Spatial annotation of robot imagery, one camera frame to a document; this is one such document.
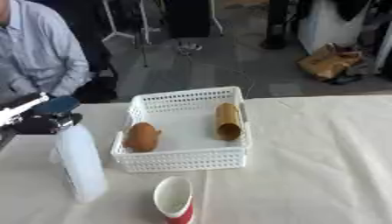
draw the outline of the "cardboard tube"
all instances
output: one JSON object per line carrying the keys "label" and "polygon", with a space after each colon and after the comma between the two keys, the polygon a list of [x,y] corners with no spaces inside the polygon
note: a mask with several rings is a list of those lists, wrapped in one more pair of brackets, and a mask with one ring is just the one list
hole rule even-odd
{"label": "cardboard tube", "polygon": [[223,103],[215,111],[216,134],[220,140],[233,141],[241,135],[238,108],[231,103]]}

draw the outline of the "red and white cup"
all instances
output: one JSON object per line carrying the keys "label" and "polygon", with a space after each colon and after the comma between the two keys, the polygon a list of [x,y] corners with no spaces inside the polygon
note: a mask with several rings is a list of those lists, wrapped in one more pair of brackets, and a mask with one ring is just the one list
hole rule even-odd
{"label": "red and white cup", "polygon": [[191,224],[193,221],[193,189],[186,178],[162,180],[155,188],[154,203],[167,224]]}

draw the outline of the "white tablecloth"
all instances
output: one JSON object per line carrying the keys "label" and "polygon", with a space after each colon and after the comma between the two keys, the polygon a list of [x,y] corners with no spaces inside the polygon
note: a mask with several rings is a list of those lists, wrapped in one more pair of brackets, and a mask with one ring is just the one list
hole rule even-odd
{"label": "white tablecloth", "polygon": [[127,174],[108,159],[126,104],[82,106],[106,162],[110,190],[79,205],[51,136],[18,136],[0,152],[0,223],[162,223],[155,185],[192,181],[198,223],[392,223],[392,97],[345,96],[246,101],[254,147],[246,168]]}

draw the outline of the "basket handle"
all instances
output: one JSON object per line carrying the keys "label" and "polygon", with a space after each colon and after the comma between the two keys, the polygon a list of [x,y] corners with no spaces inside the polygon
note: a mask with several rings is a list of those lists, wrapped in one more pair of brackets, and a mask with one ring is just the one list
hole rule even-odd
{"label": "basket handle", "polygon": [[242,121],[243,121],[244,129],[245,129],[245,133],[247,133],[246,138],[247,138],[247,142],[248,142],[248,147],[250,148],[252,146],[252,133],[250,132],[250,124],[249,124],[247,112],[245,110],[245,103],[244,102],[240,103],[240,111],[241,111],[241,116],[242,116]]}
{"label": "basket handle", "polygon": [[110,150],[110,154],[118,154],[118,149],[122,146],[122,140],[123,140],[123,132],[119,131],[117,132],[117,135],[115,135],[115,141],[112,144],[112,149]]}

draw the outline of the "man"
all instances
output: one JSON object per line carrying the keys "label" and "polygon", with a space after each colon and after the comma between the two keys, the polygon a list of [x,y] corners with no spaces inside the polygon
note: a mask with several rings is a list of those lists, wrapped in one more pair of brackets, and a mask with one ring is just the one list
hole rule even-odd
{"label": "man", "polygon": [[72,95],[89,80],[81,46],[57,12],[0,0],[0,102],[35,92]]}

